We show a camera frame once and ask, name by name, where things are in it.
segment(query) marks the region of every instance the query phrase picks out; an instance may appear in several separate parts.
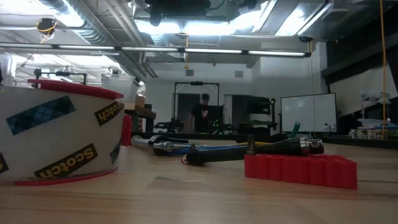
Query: scotch tape roll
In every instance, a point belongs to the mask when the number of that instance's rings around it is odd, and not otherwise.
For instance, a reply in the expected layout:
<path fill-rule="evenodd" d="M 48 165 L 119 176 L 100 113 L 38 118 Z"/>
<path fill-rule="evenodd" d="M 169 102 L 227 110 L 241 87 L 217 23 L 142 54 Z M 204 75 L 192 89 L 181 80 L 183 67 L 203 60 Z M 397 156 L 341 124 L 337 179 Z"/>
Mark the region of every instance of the scotch tape roll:
<path fill-rule="evenodd" d="M 0 86 L 0 105 L 0 180 L 64 179 L 117 168 L 122 103 Z"/>

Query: wooden table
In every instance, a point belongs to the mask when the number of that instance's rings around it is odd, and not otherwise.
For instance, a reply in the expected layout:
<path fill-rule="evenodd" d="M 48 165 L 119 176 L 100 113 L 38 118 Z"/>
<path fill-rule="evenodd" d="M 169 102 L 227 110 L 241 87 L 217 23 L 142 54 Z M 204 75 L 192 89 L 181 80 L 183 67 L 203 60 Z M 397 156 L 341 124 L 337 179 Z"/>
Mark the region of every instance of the wooden table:
<path fill-rule="evenodd" d="M 243 161 L 193 167 L 125 147 L 111 175 L 0 185 L 0 223 L 398 223 L 398 151 L 325 146 L 358 162 L 358 190 L 248 179 Z"/>

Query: whiteboard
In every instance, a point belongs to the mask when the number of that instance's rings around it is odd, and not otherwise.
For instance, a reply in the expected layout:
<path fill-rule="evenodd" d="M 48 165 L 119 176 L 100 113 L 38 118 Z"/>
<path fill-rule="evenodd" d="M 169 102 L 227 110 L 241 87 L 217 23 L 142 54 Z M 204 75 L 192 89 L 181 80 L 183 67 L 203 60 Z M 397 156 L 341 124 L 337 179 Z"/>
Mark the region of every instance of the whiteboard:
<path fill-rule="evenodd" d="M 300 132 L 336 132 L 336 95 L 281 98 L 282 131 L 290 132 L 300 122 Z"/>

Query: person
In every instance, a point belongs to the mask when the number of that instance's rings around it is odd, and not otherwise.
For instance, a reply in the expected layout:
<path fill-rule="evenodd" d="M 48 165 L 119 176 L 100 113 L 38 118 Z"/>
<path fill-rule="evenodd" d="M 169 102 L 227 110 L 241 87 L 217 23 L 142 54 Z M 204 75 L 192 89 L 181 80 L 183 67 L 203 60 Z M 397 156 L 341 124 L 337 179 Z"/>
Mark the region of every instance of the person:
<path fill-rule="evenodd" d="M 195 133 L 208 133 L 210 131 L 210 120 L 208 117 L 209 99 L 209 94 L 202 94 L 201 102 L 192 108 L 192 112 L 188 120 L 190 131 L 195 130 Z"/>

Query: scotch logo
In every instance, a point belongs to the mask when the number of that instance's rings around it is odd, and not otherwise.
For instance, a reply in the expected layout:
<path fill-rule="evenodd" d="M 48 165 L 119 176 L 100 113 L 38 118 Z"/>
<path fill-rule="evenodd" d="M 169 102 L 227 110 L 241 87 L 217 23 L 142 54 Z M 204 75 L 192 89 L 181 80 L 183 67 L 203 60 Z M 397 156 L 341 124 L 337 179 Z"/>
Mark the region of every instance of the scotch logo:
<path fill-rule="evenodd" d="M 4 157 L 2 156 L 2 153 L 0 153 L 0 174 L 9 170 L 8 166 L 6 164 L 6 160 L 4 159 Z"/>
<path fill-rule="evenodd" d="M 106 124 L 108 121 L 112 120 L 116 115 L 119 114 L 121 110 L 123 110 L 124 104 L 119 102 L 114 102 L 111 105 L 100 109 L 95 112 L 95 117 L 97 118 L 98 124 L 100 126 Z"/>
<path fill-rule="evenodd" d="M 43 169 L 39 169 L 38 171 L 34 172 L 34 174 L 36 177 L 41 179 L 65 177 L 66 175 L 71 174 L 73 171 L 83 167 L 97 156 L 98 154 L 95 150 L 94 144 L 91 143 L 83 149 L 80 149 L 79 151 L 74 152 L 63 159 L 54 162 Z"/>

